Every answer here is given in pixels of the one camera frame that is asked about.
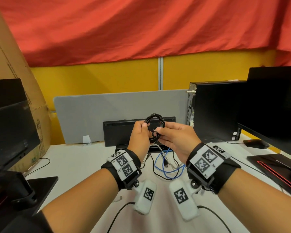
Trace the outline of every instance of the person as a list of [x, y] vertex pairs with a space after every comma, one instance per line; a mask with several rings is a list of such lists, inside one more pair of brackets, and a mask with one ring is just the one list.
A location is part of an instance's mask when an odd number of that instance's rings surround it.
[[[159, 142], [173, 149], [183, 163], [201, 143], [188, 125], [166, 122], [164, 128], [156, 131], [161, 134]], [[147, 124], [137, 121], [128, 149], [140, 161], [148, 153], [150, 136]], [[35, 232], [90, 232], [118, 191], [114, 176], [108, 169], [101, 168], [51, 201], [33, 219], [23, 219], [26, 224], [22, 224], [22, 229], [31, 229], [24, 226], [32, 223], [39, 228]], [[291, 197], [242, 169], [235, 168], [217, 195], [250, 232], [291, 233]]]

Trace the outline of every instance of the forearm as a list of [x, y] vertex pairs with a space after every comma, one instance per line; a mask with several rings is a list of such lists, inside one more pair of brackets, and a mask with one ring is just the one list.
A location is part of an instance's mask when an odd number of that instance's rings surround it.
[[291, 197], [241, 169], [218, 197], [251, 233], [291, 233]]
[[54, 233], [90, 232], [118, 191], [112, 174], [102, 168], [47, 204], [42, 211]]

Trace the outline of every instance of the white desk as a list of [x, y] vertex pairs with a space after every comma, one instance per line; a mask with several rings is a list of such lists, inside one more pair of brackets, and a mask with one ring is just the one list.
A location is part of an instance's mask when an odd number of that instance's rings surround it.
[[[248, 139], [241, 135], [240, 141]], [[273, 151], [266, 149], [254, 149], [245, 147], [244, 144], [228, 144], [225, 142], [218, 143], [219, 146], [228, 151], [238, 160], [253, 165], [246, 160], [246, 156], [270, 154]], [[92, 173], [100, 169], [106, 158], [114, 153], [115, 147], [105, 147], [103, 142], [97, 142], [90, 145], [52, 145], [44, 157], [51, 160], [50, 164], [28, 176], [28, 179], [58, 176], [58, 182], [50, 192], [49, 196], [43, 203], [42, 207], [50, 201], [72, 188]], [[154, 160], [158, 154], [152, 154]], [[172, 160], [171, 153], [168, 154], [169, 161]], [[42, 159], [32, 168], [35, 170], [47, 164], [48, 160]], [[154, 175], [152, 171], [152, 160], [149, 158], [140, 181], [150, 179], [154, 181], [158, 188], [157, 193], [149, 215], [142, 216], [132, 210], [130, 205], [126, 206], [117, 217], [110, 232], [128, 233], [128, 232], [161, 232], [161, 233], [224, 233], [227, 232], [225, 226], [219, 219], [206, 209], [201, 209], [201, 216], [185, 223], [177, 209], [171, 193], [168, 189], [169, 182], [162, 180]], [[278, 185], [264, 175], [240, 164], [242, 168], [271, 186], [279, 189]], [[188, 180], [186, 170], [180, 177], [182, 180]], [[119, 209], [127, 202], [133, 201], [135, 193], [133, 191], [122, 190], [118, 195], [123, 199], [119, 202], [112, 203], [101, 219], [98, 221], [92, 232], [107, 232], [113, 218]], [[223, 205], [218, 196], [211, 192], [205, 192], [203, 195], [199, 192], [194, 196], [198, 205], [206, 206], [215, 211], [228, 225], [233, 233], [247, 233], [247, 229], [238, 221], [238, 219]]]

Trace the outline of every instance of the person's left hand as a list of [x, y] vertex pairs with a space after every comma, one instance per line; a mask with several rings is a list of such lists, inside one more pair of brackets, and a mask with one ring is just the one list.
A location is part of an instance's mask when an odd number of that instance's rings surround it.
[[148, 125], [144, 121], [135, 122], [127, 149], [134, 152], [141, 162], [149, 151], [149, 137], [151, 135], [152, 133], [148, 130]]

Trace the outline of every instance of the person's right forearm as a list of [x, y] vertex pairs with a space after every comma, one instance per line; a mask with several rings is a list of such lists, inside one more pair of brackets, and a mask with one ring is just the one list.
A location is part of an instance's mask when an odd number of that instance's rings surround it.
[[241, 169], [218, 197], [251, 233], [291, 233], [291, 197]]

